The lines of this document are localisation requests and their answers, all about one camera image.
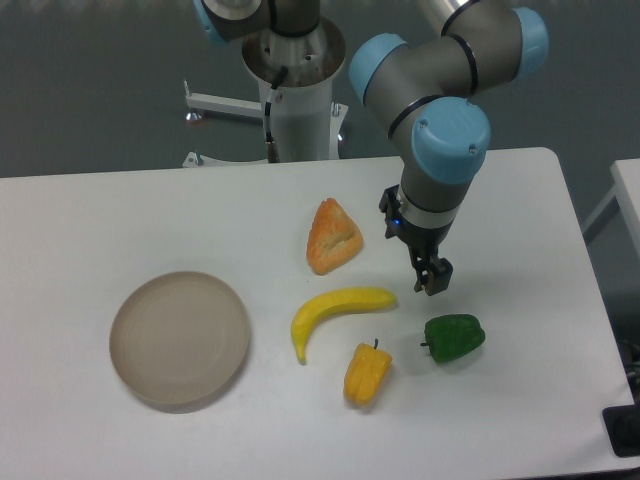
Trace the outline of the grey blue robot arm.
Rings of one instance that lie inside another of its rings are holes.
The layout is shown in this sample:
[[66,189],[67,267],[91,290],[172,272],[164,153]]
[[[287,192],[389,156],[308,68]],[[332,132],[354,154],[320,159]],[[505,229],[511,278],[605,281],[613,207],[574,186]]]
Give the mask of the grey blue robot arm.
[[444,291],[451,263],[439,255],[489,146],[491,128],[474,94],[538,70],[549,51],[543,19],[499,1],[427,1],[436,38],[412,47],[377,35],[349,53],[316,1],[197,1],[210,42],[242,43],[259,86],[258,115],[271,163],[324,160],[331,88],[346,69],[359,102],[397,149],[400,182],[379,204],[386,234],[409,250],[415,287]]

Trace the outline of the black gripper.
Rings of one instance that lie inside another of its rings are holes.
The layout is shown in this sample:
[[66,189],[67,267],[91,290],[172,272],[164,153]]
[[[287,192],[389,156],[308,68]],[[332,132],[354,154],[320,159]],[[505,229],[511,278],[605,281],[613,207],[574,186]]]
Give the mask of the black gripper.
[[416,273],[414,291],[433,296],[447,290],[453,266],[439,257],[439,246],[455,219],[455,209],[423,210],[410,201],[400,185],[394,185],[384,190],[379,210],[384,216],[385,237],[397,238],[409,249]]

